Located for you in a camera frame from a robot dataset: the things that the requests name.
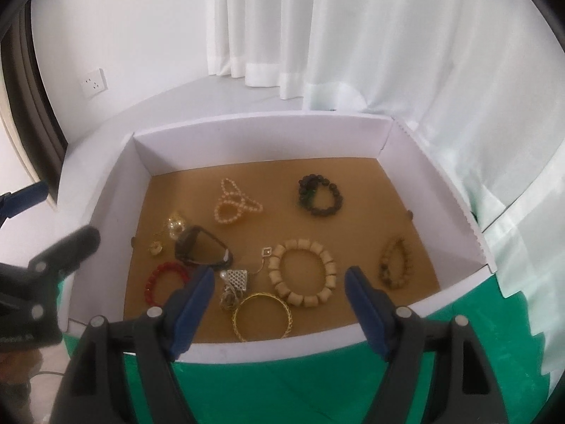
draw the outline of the pearl bracelet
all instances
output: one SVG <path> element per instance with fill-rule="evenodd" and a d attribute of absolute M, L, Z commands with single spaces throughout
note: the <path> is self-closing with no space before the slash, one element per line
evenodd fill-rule
<path fill-rule="evenodd" d="M 324 288 L 315 295 L 303 296 L 294 293 L 290 290 L 280 272 L 280 262 L 283 255 L 288 250 L 307 250 L 317 255 L 324 267 L 326 268 L 326 284 Z M 332 295 L 332 290 L 335 288 L 335 275 L 337 274 L 337 266 L 335 265 L 332 256 L 328 250 L 324 250 L 324 246 L 319 242 L 310 242 L 309 239 L 291 239 L 278 245 L 270 254 L 269 264 L 269 278 L 271 283 L 275 286 L 276 292 L 282 299 L 293 306 L 316 307 L 319 303 L 325 303 Z"/>
<path fill-rule="evenodd" d="M 238 221 L 244 215 L 244 212 L 261 213 L 263 211 L 263 206 L 241 191 L 233 180 L 223 178 L 221 181 L 221 190 L 223 194 L 220 199 L 218 199 L 218 203 L 214 208 L 214 220 L 216 220 L 216 222 L 222 225 L 228 225 Z M 221 210 L 224 206 L 235 207 L 236 213 L 229 218 L 223 218 L 221 216 Z"/>

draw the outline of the blue gripper pad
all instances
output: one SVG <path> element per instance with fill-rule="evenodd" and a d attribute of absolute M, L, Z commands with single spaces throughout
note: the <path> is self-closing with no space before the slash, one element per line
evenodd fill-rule
<path fill-rule="evenodd" d="M 369 346 L 388 361 L 397 345 L 391 299 L 384 291 L 374 289 L 358 266 L 345 272 L 345 294 Z"/>
<path fill-rule="evenodd" d="M 0 216 L 12 218 L 18 213 L 43 202 L 49 195 L 49 188 L 45 182 L 37 182 L 29 187 L 23 188 L 15 193 L 4 196 L 4 202 L 0 210 Z"/>
<path fill-rule="evenodd" d="M 184 288 L 175 291 L 165 307 L 165 331 L 168 351 L 177 359 L 188 351 L 208 303 L 214 294 L 214 271 L 199 266 Z"/>

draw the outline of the red beaded bracelet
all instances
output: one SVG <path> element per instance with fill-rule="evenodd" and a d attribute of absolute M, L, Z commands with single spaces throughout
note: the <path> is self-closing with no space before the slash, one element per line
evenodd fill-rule
<path fill-rule="evenodd" d="M 162 265 L 157 266 L 157 269 L 151 273 L 149 279 L 147 280 L 147 284 L 145 284 L 145 302 L 149 305 L 149 307 L 161 307 L 161 305 L 155 303 L 155 300 L 153 299 L 153 288 L 155 287 L 157 278 L 164 272 L 170 271 L 176 272 L 181 277 L 181 279 L 183 280 L 183 285 L 185 285 L 190 280 L 186 268 L 180 263 L 168 261 L 166 263 L 163 263 Z"/>

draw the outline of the green cloth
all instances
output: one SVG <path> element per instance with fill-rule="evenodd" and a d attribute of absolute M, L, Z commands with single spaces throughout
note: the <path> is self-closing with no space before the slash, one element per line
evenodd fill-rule
<path fill-rule="evenodd" d="M 512 424 L 526 424 L 543 406 L 549 378 L 540 375 L 543 338 L 532 337 L 522 294 L 504 299 L 494 278 L 430 318 L 466 315 L 485 348 Z M 74 338 L 66 337 L 70 352 Z M 134 356 L 125 356 L 137 418 L 150 424 Z M 433 353 L 424 355 L 410 424 L 419 423 L 427 399 Z M 289 422 L 361 423 L 386 364 L 366 342 L 323 354 L 258 364 L 174 364 L 174 372 L 200 424 Z"/>

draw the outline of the white cardboard box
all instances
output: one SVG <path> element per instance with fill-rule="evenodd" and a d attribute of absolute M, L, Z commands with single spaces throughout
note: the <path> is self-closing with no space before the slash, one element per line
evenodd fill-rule
<path fill-rule="evenodd" d="M 412 305 L 427 316 L 455 301 L 495 264 L 456 189 L 410 132 L 390 117 L 334 112 L 234 114 L 128 135 L 92 197 L 83 223 L 101 232 L 98 252 L 67 279 L 59 310 L 63 331 L 80 336 L 102 314 L 123 319 L 125 289 L 149 181 L 154 175 L 253 161 L 375 158 L 405 204 L 426 247 L 441 291 Z M 300 357 L 364 341 L 358 324 L 283 340 L 193 344 L 179 361 L 237 363 Z"/>

